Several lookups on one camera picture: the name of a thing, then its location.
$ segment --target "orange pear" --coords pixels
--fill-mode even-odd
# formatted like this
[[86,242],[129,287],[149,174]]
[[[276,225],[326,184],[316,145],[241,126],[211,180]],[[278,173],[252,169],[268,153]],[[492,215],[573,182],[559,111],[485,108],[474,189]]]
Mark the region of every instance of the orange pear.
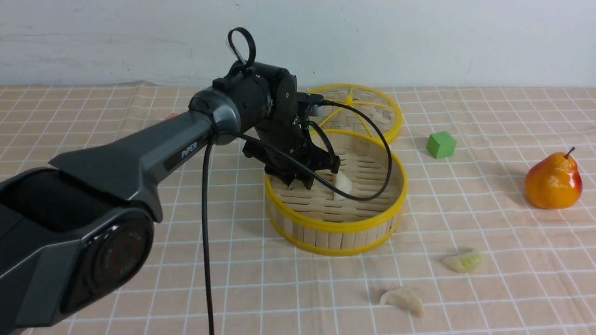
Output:
[[582,195],[582,178],[578,164],[568,153],[549,155],[534,165],[526,175],[526,196],[542,209],[563,209],[573,206]]

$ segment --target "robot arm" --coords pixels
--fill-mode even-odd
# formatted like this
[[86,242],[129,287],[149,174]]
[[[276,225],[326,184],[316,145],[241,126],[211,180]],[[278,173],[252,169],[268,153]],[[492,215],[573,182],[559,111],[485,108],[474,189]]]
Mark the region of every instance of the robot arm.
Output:
[[[252,40],[239,28],[230,43],[233,31]],[[54,325],[134,277],[151,250],[153,222],[163,220],[159,183],[214,137],[225,145],[255,128],[309,169],[337,173],[339,157],[313,145],[306,126],[322,96],[297,92],[284,68],[254,63],[254,42],[248,62],[233,50],[238,61],[185,113],[0,183],[0,335]],[[247,142],[243,152],[266,173],[310,189],[313,176],[275,150]]]

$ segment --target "tablecloth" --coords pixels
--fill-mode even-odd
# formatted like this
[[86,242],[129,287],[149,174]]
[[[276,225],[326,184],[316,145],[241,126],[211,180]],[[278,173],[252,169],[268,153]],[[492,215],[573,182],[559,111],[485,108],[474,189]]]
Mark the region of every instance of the tablecloth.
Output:
[[[148,82],[0,86],[0,175],[102,145],[180,113],[200,88]],[[403,111],[392,149],[409,178],[390,240],[329,258],[295,248],[263,207],[263,166],[241,141],[216,147],[209,187],[218,334],[596,334],[596,88],[381,88]],[[455,154],[435,160],[428,136],[449,131]],[[532,207],[528,169],[576,147],[581,199]],[[51,328],[26,334],[206,334],[200,235],[202,153],[159,188],[164,221],[151,255],[120,290]],[[468,275],[441,263],[476,248]],[[423,319],[380,296],[421,297]]]

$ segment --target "green foam block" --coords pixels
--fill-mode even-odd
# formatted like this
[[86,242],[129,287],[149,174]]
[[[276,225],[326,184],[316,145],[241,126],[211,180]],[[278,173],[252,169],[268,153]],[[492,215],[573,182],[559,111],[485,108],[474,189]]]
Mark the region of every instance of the green foam block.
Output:
[[451,157],[455,151],[457,141],[448,131],[436,132],[429,136],[426,150],[435,159]]

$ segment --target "white dumpling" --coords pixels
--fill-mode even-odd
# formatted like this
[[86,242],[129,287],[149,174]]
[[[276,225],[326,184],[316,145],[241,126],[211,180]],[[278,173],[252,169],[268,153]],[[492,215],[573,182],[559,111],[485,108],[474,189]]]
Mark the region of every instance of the white dumpling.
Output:
[[406,287],[399,287],[385,292],[381,296],[379,304],[393,305],[405,309],[419,318],[423,318],[426,314],[420,298],[412,290]]
[[[333,175],[333,186],[337,187],[340,191],[350,194],[353,183],[350,178],[345,175],[345,173],[339,170],[335,175]],[[341,201],[344,199],[344,196],[333,192],[333,200]]]

